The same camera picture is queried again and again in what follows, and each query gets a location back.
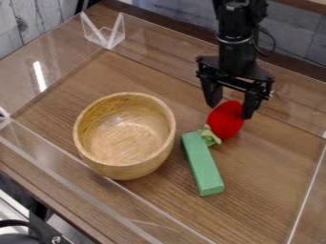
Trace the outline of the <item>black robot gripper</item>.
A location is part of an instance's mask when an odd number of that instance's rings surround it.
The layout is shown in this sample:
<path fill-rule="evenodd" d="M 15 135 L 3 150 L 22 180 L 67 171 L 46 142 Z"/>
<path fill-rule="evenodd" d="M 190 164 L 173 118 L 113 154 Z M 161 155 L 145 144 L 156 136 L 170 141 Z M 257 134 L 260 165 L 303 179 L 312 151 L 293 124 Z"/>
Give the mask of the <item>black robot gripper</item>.
<path fill-rule="evenodd" d="M 252 119 L 260 108 L 262 99 L 269 100 L 273 92 L 273 75 L 258 65 L 250 66 L 245 72 L 236 73 L 224 71 L 220 67 L 220 58 L 217 56 L 198 56 L 197 62 L 200 68 L 197 76 L 202 81 L 205 102 L 210 108 L 214 108 L 224 98 L 224 87 L 232 88 L 245 93 L 242 104 L 242 118 Z M 250 88 L 262 88 L 262 91 L 250 90 Z"/>

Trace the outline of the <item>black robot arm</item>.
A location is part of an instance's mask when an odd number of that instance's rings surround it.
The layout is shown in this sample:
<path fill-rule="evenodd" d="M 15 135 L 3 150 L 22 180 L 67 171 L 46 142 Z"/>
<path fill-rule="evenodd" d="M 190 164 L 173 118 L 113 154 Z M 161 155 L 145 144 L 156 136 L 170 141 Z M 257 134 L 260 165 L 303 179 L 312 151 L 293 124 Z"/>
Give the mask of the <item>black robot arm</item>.
<path fill-rule="evenodd" d="M 258 65 L 260 22 L 268 15 L 267 0 L 213 0 L 218 20 L 220 53 L 197 57 L 197 76 L 206 104 L 214 108 L 228 87 L 245 93 L 242 118 L 252 119 L 264 100 L 269 100 L 276 78 Z"/>

